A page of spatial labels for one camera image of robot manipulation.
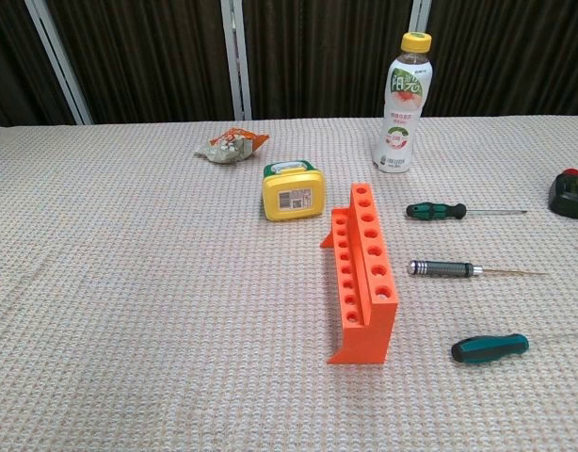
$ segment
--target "teal screwdriver handle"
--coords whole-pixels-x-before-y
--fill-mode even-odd
[[[467,213],[465,204],[448,205],[433,202],[419,202],[406,208],[406,215],[418,219],[445,219],[454,217],[461,219]]]
[[[522,354],[530,345],[523,334],[475,336],[452,346],[452,357],[459,363],[479,364],[499,360],[511,353]]]

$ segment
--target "tablecloth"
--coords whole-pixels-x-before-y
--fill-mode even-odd
[[[233,166],[194,155],[239,125]],[[578,117],[425,118],[410,171],[370,157],[379,119],[0,129],[0,451],[578,450],[578,220],[547,208]],[[322,216],[265,219],[263,168],[305,158]],[[384,365],[341,341],[319,244],[373,188],[400,304]],[[416,221],[413,202],[528,209]],[[410,259],[547,272],[409,276]],[[530,350],[465,366],[457,341]]]

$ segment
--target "bottle cap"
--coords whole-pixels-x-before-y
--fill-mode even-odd
[[[404,52],[413,52],[415,54],[425,54],[431,47],[431,35],[413,31],[405,33],[402,37],[402,50]]]

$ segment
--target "orange tool holder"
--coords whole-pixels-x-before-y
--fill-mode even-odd
[[[371,187],[352,184],[349,207],[330,217],[320,247],[335,250],[344,342],[328,363],[384,363],[398,294]]]

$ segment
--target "dark curtain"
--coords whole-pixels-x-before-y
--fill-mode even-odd
[[[578,0],[433,0],[427,116],[578,115]]]
[[[74,123],[24,0],[0,0],[0,126]]]
[[[411,3],[244,0],[253,118],[382,116]]]
[[[96,123],[234,118],[218,0],[48,0]]]

